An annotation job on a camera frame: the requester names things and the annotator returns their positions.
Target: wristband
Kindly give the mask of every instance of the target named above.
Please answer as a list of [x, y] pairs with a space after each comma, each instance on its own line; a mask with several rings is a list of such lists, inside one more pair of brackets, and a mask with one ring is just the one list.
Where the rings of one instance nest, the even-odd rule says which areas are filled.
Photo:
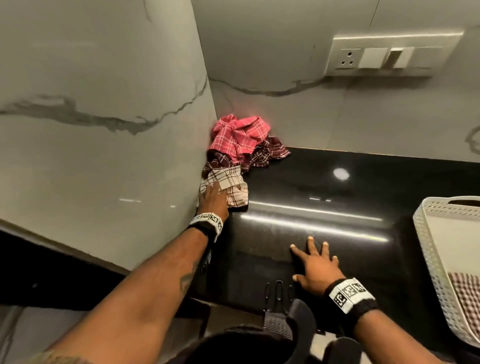
[[325, 290], [324, 298], [339, 310], [340, 320], [353, 330], [360, 317], [378, 309], [375, 297], [356, 279], [338, 279]]
[[218, 236], [222, 232], [223, 229], [223, 222], [222, 219], [214, 214], [213, 212], [206, 212], [200, 215], [195, 216], [191, 221], [189, 226], [201, 226], [205, 229], [209, 229], [213, 233], [215, 233], [215, 238], [213, 242], [215, 243]]

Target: white checkered cloth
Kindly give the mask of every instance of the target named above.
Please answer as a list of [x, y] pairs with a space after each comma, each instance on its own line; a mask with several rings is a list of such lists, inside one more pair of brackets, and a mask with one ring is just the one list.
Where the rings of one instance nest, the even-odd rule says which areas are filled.
[[480, 278], [466, 273], [448, 273], [468, 325], [480, 339]]
[[200, 183], [200, 193], [214, 182], [220, 182], [220, 189], [227, 191], [228, 207], [248, 205], [248, 186], [241, 176], [241, 166], [213, 169], [206, 180]]

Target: floor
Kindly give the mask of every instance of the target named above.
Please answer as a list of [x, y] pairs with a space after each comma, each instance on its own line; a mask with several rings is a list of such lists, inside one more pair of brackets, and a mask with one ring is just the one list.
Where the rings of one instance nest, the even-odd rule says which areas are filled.
[[[0, 364], [17, 363], [44, 350], [86, 314], [86, 311], [0, 306]], [[165, 363], [197, 340], [201, 323], [197, 319], [174, 318], [157, 364]], [[212, 306], [204, 335], [209, 336], [238, 325], [261, 328], [262, 324], [261, 316], [224, 306]], [[326, 346], [333, 340], [334, 334], [316, 334], [311, 354], [323, 357]], [[371, 364], [365, 354], [361, 364]]]

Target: electrical socket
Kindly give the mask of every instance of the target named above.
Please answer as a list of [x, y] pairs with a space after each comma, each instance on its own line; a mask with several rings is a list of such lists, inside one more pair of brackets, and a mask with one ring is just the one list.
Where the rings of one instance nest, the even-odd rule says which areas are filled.
[[363, 48], [342, 49], [338, 53], [338, 59], [336, 61], [335, 68], [357, 68], [362, 53]]

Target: marble wall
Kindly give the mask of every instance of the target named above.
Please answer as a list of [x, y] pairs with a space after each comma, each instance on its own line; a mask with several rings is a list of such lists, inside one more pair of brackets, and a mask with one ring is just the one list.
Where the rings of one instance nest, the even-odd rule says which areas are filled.
[[7, 0], [0, 46], [0, 219], [134, 268], [191, 218], [216, 120], [190, 1]]
[[[288, 146], [480, 162], [480, 2], [192, 0], [218, 116]], [[431, 79], [323, 78], [337, 34], [466, 30]]]

